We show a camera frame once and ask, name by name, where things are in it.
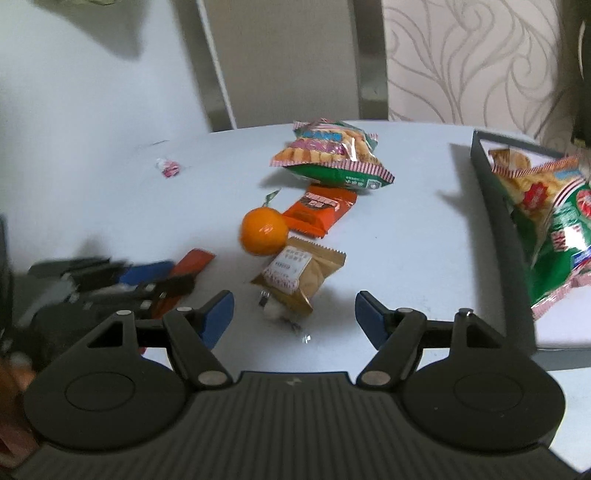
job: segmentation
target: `snack bag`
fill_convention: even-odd
[[[591,189],[576,157],[521,168],[528,165],[509,155],[495,159],[493,172],[514,207],[511,218],[530,266],[537,319],[591,267]]]
[[[273,157],[271,166],[336,187],[378,189],[394,181],[374,156],[375,134],[325,119],[296,122],[294,133],[297,139]]]
[[[346,255],[297,237],[251,283],[270,291],[295,312],[312,313],[310,299],[324,280],[345,264]]]
[[[290,230],[322,238],[356,201],[357,194],[350,190],[311,185],[283,218]]]

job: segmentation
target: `green snack bag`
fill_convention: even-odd
[[[349,189],[375,190],[390,185],[394,181],[394,175],[383,167],[380,167],[380,174],[306,163],[286,168],[295,176],[312,180],[313,183],[322,183],[334,187],[347,187]]]
[[[566,157],[533,168],[495,160],[493,167],[513,206],[536,319],[591,267],[591,189],[578,166]]]
[[[275,155],[273,167],[286,167],[315,183],[352,189],[378,189],[394,181],[374,156],[375,134],[344,122],[296,122],[296,140]]]

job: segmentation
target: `orange object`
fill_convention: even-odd
[[[263,206],[244,216],[240,243],[252,255],[275,255],[285,246],[288,233],[283,216],[277,210]]]
[[[213,253],[194,248],[174,266],[168,276],[174,277],[176,275],[187,275],[190,273],[197,276],[197,274],[207,267],[208,263],[214,258],[216,258],[216,256]],[[176,306],[181,298],[182,297],[166,297],[159,300],[154,309],[154,318],[162,318],[165,313]]]
[[[351,190],[311,185],[283,218],[291,230],[322,238],[356,201]]]

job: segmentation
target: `red packaging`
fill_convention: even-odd
[[[356,201],[351,190],[311,185],[283,218],[290,230],[322,238]]]

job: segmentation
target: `orange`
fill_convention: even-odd
[[[285,220],[277,210],[259,207],[244,216],[240,243],[252,255],[274,255],[285,246],[288,233]]]

